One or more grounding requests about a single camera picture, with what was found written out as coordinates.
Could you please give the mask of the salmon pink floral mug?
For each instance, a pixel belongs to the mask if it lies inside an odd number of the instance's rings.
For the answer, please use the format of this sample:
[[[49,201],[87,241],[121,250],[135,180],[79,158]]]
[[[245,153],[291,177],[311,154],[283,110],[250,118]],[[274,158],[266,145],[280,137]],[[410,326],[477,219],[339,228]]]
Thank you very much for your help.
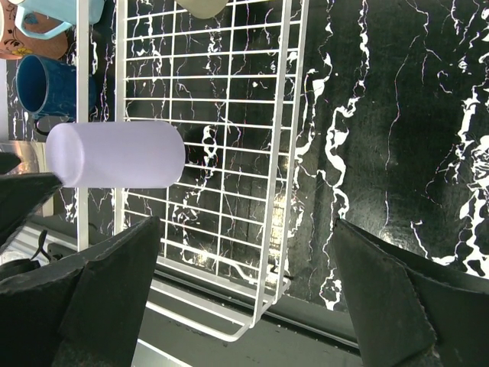
[[[59,60],[68,50],[66,34],[46,41],[28,37],[15,26],[17,10],[17,5],[10,1],[1,1],[1,58],[19,60],[28,54],[36,54]]]

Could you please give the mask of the light blue ceramic mug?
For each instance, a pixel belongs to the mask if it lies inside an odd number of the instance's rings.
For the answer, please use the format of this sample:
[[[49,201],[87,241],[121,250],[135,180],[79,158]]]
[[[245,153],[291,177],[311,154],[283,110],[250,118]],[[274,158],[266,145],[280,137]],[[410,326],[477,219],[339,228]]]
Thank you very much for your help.
[[[78,24],[96,24],[102,17],[104,0],[26,0],[11,1],[17,6],[15,26],[27,37],[42,41],[50,40],[53,37],[67,31],[72,26]],[[29,31],[24,23],[27,16],[39,13],[49,18],[53,18],[60,23],[44,33]]]

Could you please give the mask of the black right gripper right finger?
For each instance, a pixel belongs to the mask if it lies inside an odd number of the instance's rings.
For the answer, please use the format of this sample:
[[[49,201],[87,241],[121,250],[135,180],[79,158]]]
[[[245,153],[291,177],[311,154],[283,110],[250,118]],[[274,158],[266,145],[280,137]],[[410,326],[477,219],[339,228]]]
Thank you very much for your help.
[[[366,366],[486,366],[488,281],[337,219],[331,245]]]

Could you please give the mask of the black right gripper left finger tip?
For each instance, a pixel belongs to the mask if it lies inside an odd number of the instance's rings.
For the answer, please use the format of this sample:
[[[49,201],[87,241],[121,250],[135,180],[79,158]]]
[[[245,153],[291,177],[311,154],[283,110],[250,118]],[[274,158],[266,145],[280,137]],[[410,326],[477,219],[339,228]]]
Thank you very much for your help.
[[[3,366],[129,366],[160,248],[148,217],[1,282]]]

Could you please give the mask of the dark blue ceramic mug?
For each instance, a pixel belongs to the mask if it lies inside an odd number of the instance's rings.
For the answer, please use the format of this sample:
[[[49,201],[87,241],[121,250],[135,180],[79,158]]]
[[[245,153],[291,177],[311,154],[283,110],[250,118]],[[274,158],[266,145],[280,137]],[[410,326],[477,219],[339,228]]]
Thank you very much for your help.
[[[38,55],[27,55],[16,71],[16,89],[21,106],[31,113],[34,130],[49,135],[39,127],[47,116],[66,117],[76,121],[77,68],[75,66]]]

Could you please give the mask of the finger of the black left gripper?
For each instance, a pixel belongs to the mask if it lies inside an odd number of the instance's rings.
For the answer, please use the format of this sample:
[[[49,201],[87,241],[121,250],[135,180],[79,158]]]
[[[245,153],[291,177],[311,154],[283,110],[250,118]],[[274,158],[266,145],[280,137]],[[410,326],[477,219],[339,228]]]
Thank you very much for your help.
[[[21,159],[11,152],[0,152],[0,174],[8,174],[21,163]]]
[[[11,243],[62,185],[51,173],[1,176],[1,243]]]

